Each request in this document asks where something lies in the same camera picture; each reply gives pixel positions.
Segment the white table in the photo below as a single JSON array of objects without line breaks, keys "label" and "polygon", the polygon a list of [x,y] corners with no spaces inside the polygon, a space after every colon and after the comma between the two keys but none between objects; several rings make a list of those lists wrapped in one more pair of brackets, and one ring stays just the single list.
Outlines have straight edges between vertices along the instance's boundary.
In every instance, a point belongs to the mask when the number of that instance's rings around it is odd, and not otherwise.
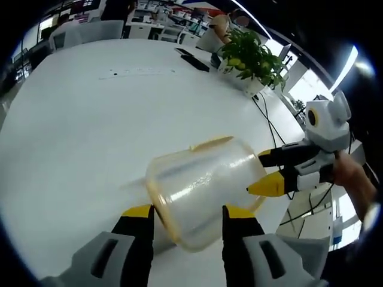
[{"label": "white table", "polygon": [[[0,133],[0,211],[38,278],[64,271],[76,250],[146,197],[121,187],[143,177],[152,158],[222,135],[242,138],[255,152],[273,147],[255,104],[213,69],[194,69],[175,46],[127,39],[62,50],[16,96]],[[210,54],[187,50],[208,63]],[[137,75],[136,68],[163,73]],[[126,69],[136,75],[111,76]],[[285,141],[301,140],[280,100],[269,95],[267,102]],[[257,214],[265,232],[276,231],[288,205],[286,197],[266,200]],[[197,254],[162,253],[149,286],[224,286],[221,249],[219,240]]]}]

